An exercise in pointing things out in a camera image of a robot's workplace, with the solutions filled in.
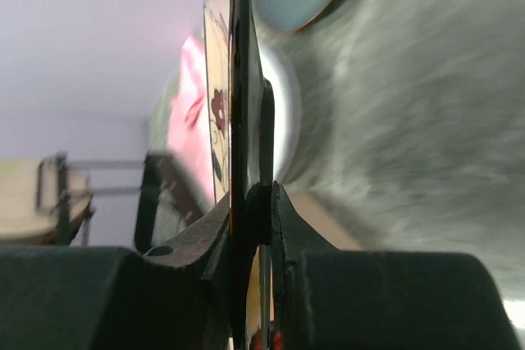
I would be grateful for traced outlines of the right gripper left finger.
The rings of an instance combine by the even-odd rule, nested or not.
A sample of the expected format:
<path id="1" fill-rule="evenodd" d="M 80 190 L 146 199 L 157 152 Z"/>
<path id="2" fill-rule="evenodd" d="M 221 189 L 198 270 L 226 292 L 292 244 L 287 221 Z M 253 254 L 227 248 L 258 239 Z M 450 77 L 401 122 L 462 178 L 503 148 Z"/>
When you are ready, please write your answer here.
<path id="1" fill-rule="evenodd" d="M 141 256 L 116 247 L 4 247 L 4 349 L 224 349 L 226 293 L 203 277 L 229 201 Z"/>

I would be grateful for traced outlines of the square patterned glass plate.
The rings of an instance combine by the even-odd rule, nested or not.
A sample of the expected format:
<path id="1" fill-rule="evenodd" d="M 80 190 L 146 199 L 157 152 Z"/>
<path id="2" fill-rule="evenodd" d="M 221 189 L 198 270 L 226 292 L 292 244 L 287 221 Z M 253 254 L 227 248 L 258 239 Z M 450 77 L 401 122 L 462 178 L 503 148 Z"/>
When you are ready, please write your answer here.
<path id="1" fill-rule="evenodd" d="M 225 221 L 228 322 L 235 349 L 272 347 L 274 97 L 252 0 L 203 0 L 215 212 Z"/>

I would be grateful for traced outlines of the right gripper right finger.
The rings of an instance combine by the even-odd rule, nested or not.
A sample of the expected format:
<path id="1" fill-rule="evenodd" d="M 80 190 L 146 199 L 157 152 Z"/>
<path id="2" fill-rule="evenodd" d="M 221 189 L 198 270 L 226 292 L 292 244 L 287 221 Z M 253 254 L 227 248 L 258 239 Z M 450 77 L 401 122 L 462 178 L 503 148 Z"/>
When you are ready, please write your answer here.
<path id="1" fill-rule="evenodd" d="M 456 252 L 341 251 L 272 187 L 276 327 L 285 349 L 517 349 L 489 271 Z"/>

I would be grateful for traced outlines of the white round plate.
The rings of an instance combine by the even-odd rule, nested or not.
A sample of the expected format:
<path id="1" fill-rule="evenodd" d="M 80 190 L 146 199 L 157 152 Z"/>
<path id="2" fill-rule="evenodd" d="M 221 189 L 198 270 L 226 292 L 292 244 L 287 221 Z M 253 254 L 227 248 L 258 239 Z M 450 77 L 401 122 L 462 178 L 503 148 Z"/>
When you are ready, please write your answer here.
<path id="1" fill-rule="evenodd" d="M 299 141 L 302 103 L 300 85 L 290 60 L 263 44 L 260 49 L 262 74 L 271 83 L 275 102 L 274 180 L 282 181 L 291 166 Z"/>

